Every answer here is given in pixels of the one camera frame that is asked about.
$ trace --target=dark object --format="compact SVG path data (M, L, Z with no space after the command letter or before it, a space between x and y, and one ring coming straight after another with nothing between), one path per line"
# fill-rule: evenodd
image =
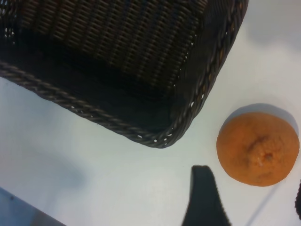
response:
M180 139L248 0L2 0L0 76L150 147Z
M298 191L298 194L296 197L295 208L296 208L297 214L299 215L299 219L301 220L301 183L300 183L299 191Z
M208 166L191 169L190 201L182 226L230 226Z

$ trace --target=black object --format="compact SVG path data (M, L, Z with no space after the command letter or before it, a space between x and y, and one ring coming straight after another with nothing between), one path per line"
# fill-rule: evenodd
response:
M296 201L295 201L295 208L296 208L297 214L299 215L299 219L301 220L301 182L300 182L299 191L297 193L297 197L296 197Z
M190 201L182 226L230 226L208 166L191 169Z
M0 76L150 147L180 139L248 0L1 0Z

